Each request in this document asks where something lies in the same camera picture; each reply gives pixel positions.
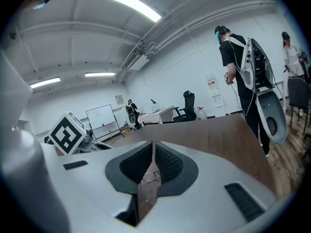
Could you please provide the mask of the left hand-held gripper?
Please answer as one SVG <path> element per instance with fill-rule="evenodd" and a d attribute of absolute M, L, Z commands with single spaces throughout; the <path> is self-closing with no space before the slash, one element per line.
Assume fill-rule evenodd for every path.
<path fill-rule="evenodd" d="M 92 151 L 92 130 L 88 129 L 71 111 L 66 111 L 51 128 L 49 139 L 63 154 Z M 96 150 L 113 147 L 102 142 L 93 144 Z"/>

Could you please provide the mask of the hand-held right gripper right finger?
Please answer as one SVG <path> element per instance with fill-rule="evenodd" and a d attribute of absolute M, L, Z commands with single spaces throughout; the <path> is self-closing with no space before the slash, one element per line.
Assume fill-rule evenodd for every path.
<path fill-rule="evenodd" d="M 228 160 L 155 143 L 161 186 L 140 227 L 242 227 L 276 203 L 264 184 Z"/>

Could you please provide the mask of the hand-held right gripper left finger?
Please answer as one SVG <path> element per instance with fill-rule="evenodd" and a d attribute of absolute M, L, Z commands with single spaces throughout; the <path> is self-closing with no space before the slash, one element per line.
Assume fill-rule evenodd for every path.
<path fill-rule="evenodd" d="M 151 141 L 63 156 L 41 146 L 69 227 L 138 226 L 138 185 L 152 161 Z"/>

